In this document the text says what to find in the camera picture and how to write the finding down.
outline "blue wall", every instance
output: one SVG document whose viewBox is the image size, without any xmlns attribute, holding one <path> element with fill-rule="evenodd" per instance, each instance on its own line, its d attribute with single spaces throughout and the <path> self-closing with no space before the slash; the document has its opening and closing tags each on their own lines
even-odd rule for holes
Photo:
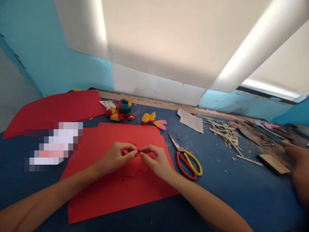
<svg viewBox="0 0 309 232">
<path fill-rule="evenodd" d="M 262 118 L 268 121 L 292 107 L 278 102 L 277 98 L 263 98 L 241 91 L 224 93 L 213 90 L 208 90 L 205 93 L 199 105 L 212 110 Z"/>
<path fill-rule="evenodd" d="M 53 0 L 1 0 L 0 32 L 44 95 L 114 90 L 110 61 L 68 48 Z"/>
<path fill-rule="evenodd" d="M 38 86 L 35 84 L 27 70 L 20 64 L 18 59 L 15 57 L 12 49 L 9 47 L 9 45 L 5 42 L 3 36 L 0 35 L 0 48 L 4 51 L 6 57 L 10 59 L 18 68 L 21 73 L 21 75 L 24 77 L 27 84 L 29 84 L 39 95 L 40 98 L 43 97 L 43 94 L 41 90 L 38 88 Z"/>
<path fill-rule="evenodd" d="M 286 113 L 274 118 L 272 122 L 277 122 L 282 125 L 292 123 L 309 126 L 309 99 L 294 106 Z"/>
</svg>

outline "scissor handle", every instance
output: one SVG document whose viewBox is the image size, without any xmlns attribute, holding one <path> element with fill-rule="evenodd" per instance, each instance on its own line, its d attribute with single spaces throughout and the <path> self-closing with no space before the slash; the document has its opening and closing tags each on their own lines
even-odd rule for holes
<svg viewBox="0 0 309 232">
<path fill-rule="evenodd" d="M 191 168 L 194 170 L 194 172 L 196 173 L 196 175 L 198 175 L 198 176 L 201 176 L 201 175 L 203 175 L 203 169 L 202 169 L 202 166 L 200 165 L 200 162 L 195 158 L 195 156 L 194 155 L 192 155 L 190 152 L 187 152 L 185 149 L 183 149 L 182 147 L 181 147 L 181 149 L 183 150 L 183 154 L 184 154 L 184 156 L 186 157 L 186 159 L 187 159 L 187 161 L 188 161 L 188 163 L 189 163 L 189 165 L 191 166 Z M 194 166 L 192 165 L 192 163 L 191 163 L 191 161 L 190 161 L 190 159 L 189 159 L 189 157 L 187 156 L 187 154 L 189 155 L 189 156 L 191 156 L 193 159 L 194 159 L 194 161 L 196 162 L 196 164 L 197 164 L 197 166 L 199 166 L 199 170 L 200 170 L 200 172 L 198 172 L 195 168 L 194 168 Z"/>
<path fill-rule="evenodd" d="M 196 180 L 196 178 L 197 178 L 196 173 L 195 173 L 195 171 L 192 169 L 192 167 L 190 166 L 190 164 L 188 164 L 188 162 L 184 159 L 184 157 L 181 156 L 181 154 L 180 154 L 179 151 L 177 151 L 176 154 L 177 154 L 177 163 L 178 163 L 178 167 L 179 167 L 179 169 L 181 170 L 181 172 L 184 174 L 184 176 L 185 176 L 186 178 L 188 178 L 189 180 Z M 184 164 L 185 164 L 185 165 L 190 169 L 190 171 L 193 173 L 193 175 L 194 175 L 193 177 L 189 176 L 189 175 L 183 170 L 183 168 L 182 168 L 181 165 L 180 165 L 179 157 L 182 159 L 182 161 L 184 162 Z"/>
</svg>

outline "white paper sheet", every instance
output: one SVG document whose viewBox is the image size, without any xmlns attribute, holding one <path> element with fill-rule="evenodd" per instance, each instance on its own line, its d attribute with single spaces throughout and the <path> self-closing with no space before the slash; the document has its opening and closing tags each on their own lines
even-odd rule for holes
<svg viewBox="0 0 309 232">
<path fill-rule="evenodd" d="M 180 116 L 180 122 L 186 126 L 204 134 L 203 119 L 198 118 L 179 108 L 177 114 Z"/>
</svg>

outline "red paper sheet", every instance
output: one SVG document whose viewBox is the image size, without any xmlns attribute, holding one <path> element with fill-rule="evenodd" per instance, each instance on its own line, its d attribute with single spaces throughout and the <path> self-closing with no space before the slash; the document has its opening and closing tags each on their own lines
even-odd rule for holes
<svg viewBox="0 0 309 232">
<path fill-rule="evenodd" d="M 83 142 L 79 143 L 78 151 L 74 151 L 61 180 L 96 162 L 115 141 L 134 141 L 138 149 L 149 143 L 163 147 L 174 168 L 164 137 L 160 135 L 158 128 L 149 125 L 100 123 L 97 128 L 84 128 Z M 142 162 L 139 156 L 135 157 L 119 170 L 103 176 L 73 197 L 68 204 L 69 224 L 179 194 L 151 169 L 146 170 Z"/>
<path fill-rule="evenodd" d="M 29 103 L 15 115 L 3 139 L 23 135 L 26 129 L 53 129 L 54 122 L 83 121 L 105 114 L 97 91 L 56 94 Z"/>
</svg>

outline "person's hand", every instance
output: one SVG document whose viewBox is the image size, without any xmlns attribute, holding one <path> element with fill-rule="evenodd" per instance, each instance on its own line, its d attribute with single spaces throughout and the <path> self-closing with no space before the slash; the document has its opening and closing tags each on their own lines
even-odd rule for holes
<svg viewBox="0 0 309 232">
<path fill-rule="evenodd" d="M 149 167 L 157 174 L 160 178 L 167 181 L 171 178 L 176 171 L 170 166 L 170 163 L 167 160 L 165 151 L 161 147 L 154 145 L 147 145 L 142 148 L 143 152 L 140 152 L 140 157 L 149 165 Z M 153 152 L 156 156 L 155 159 L 148 156 L 146 153 Z"/>
<path fill-rule="evenodd" d="M 131 143 L 115 142 L 93 166 L 98 175 L 103 176 L 119 169 L 137 155 L 137 148 Z"/>
</svg>

